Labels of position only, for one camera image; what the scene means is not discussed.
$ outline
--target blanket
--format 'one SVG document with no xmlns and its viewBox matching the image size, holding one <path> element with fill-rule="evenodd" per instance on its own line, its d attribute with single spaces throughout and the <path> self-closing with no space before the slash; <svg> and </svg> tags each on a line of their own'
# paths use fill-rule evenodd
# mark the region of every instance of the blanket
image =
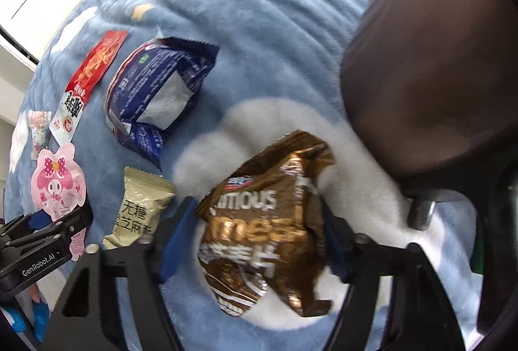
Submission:
<svg viewBox="0 0 518 351">
<path fill-rule="evenodd" d="M 198 104 L 167 139 L 161 157 L 165 178 L 185 195 L 203 198 L 242 162 L 295 129 L 327 141 L 336 164 L 322 173 L 319 191 L 332 211 L 356 232 L 382 244 L 418 242 L 438 271 L 463 335 L 470 341 L 478 310 L 481 277 L 469 257 L 475 237 L 475 210 L 469 203 L 441 204 L 430 228 L 406 226 L 408 200 L 379 167 L 351 129 L 339 88 L 339 64 L 368 0 L 83 0 L 51 41 L 20 109 L 6 187 L 6 216 L 34 210 L 29 181 L 28 110 L 56 111 L 72 74 L 110 29 L 128 37 L 87 103 L 73 137 L 76 161 L 84 170 L 94 221 L 86 244 L 101 243 L 112 231 L 123 198 L 125 166 L 158 173 L 144 158 L 116 142 L 105 123 L 103 102 L 122 61 L 140 44 L 158 36 L 178 36 L 220 47 Z M 51 140 L 54 152 L 58 145 Z M 218 307 L 203 279 L 196 252 L 200 223 L 178 253 L 185 258 L 162 288 L 164 302 L 187 351 L 305 350 L 323 348 L 347 290 L 327 268 L 316 286 L 331 299 L 330 314 L 302 318 L 271 291 L 247 314 L 232 318 Z M 64 279 L 72 262 L 54 273 Z M 390 278 L 382 281 L 367 349 L 377 349 L 389 303 Z M 59 291 L 43 285 L 44 295 Z M 53 285 L 63 281 L 52 281 Z M 130 350 L 139 349 L 128 291 L 118 283 Z"/>
</svg>

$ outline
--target pink cartoon character package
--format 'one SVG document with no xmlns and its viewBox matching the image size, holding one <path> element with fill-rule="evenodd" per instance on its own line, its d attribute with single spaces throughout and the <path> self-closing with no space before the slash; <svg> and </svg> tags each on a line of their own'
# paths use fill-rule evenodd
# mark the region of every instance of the pink cartoon character package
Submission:
<svg viewBox="0 0 518 351">
<path fill-rule="evenodd" d="M 36 209 L 43 209 L 53 221 L 60 219 L 86 200 L 86 183 L 81 167 L 73 160 L 75 147 L 65 144 L 52 153 L 42 149 L 30 179 L 30 193 Z M 70 251 L 77 261 L 84 252 L 86 228 L 72 237 Z"/>
</svg>

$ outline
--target bed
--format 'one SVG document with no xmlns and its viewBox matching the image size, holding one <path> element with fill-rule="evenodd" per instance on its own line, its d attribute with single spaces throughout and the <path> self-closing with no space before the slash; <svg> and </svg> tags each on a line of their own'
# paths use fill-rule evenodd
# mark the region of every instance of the bed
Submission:
<svg viewBox="0 0 518 351">
<path fill-rule="evenodd" d="M 110 29 L 129 35 L 108 72 L 93 91 L 73 137 L 76 161 L 84 170 L 94 221 L 86 244 L 101 243 L 112 231 L 123 197 L 125 166 L 160 173 L 150 162 L 116 142 L 105 123 L 108 84 L 122 61 L 156 36 L 178 36 L 220 47 L 216 66 L 203 85 L 195 109 L 164 145 L 163 175 L 177 197 L 203 198 L 244 160 L 295 129 L 309 131 L 330 145 L 336 165 L 325 171 L 319 190 L 332 211 L 356 232 L 377 242 L 404 247 L 418 242 L 437 270 L 452 301 L 468 347 L 475 331 L 482 277 L 471 272 L 476 213 L 468 202 L 437 206 L 430 228 L 406 226 L 408 201 L 351 129 L 340 94 L 339 66 L 369 0 L 83 0 L 63 23 L 42 57 L 13 135 L 6 186 L 6 219 L 34 210 L 29 189 L 35 162 L 30 159 L 27 111 L 56 111 L 70 77 L 89 50 Z M 55 151 L 58 145 L 50 142 Z M 320 350 L 347 286 L 326 269 L 317 284 L 321 298 L 333 300 L 331 314 L 301 318 L 274 293 L 242 318 L 219 310 L 195 258 L 203 232 L 200 223 L 188 244 L 178 274 L 162 295 L 187 351 Z M 52 303 L 72 262 L 42 280 Z M 119 282 L 120 305 L 130 350 L 139 349 L 128 293 Z M 389 303 L 384 279 L 368 350 L 381 339 Z"/>
</svg>

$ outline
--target snack package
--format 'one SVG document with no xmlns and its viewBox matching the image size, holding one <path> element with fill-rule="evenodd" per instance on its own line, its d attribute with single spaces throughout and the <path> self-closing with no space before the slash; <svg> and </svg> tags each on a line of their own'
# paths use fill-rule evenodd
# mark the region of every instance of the snack package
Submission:
<svg viewBox="0 0 518 351">
<path fill-rule="evenodd" d="M 86 199 L 86 183 L 81 167 L 73 160 L 76 148 L 65 144 L 52 153 L 42 149 L 38 155 L 36 170 L 30 179 L 30 193 L 36 209 L 43 209 L 53 221 L 83 206 Z M 77 261 L 84 252 L 86 228 L 72 237 L 70 251 Z"/>
<path fill-rule="evenodd" d="M 30 158 L 38 159 L 39 152 L 49 147 L 49 124 L 52 118 L 51 111 L 32 111 L 27 114 L 27 124 L 32 132 L 33 149 Z"/>
<path fill-rule="evenodd" d="M 160 168 L 165 131 L 196 104 L 218 50 L 174 37 L 137 48 L 118 69 L 106 96 L 106 122 L 117 141 Z"/>
<path fill-rule="evenodd" d="M 60 146 L 72 141 L 84 106 L 96 83 L 108 70 L 128 31 L 108 31 L 88 53 L 72 76 L 61 97 L 58 110 L 50 123 L 50 131 Z"/>
<path fill-rule="evenodd" d="M 107 249 L 129 246 L 143 234 L 153 234 L 160 213 L 175 195 L 173 183 L 136 168 L 124 169 L 124 199 L 112 234 L 104 237 Z"/>
<path fill-rule="evenodd" d="M 270 286 L 300 316 L 325 315 L 313 289 L 325 267 L 324 223 L 315 189 L 334 163 L 327 144 L 296 131 L 238 168 L 201 201 L 207 222 L 198 260 L 225 313 L 240 316 Z"/>
</svg>

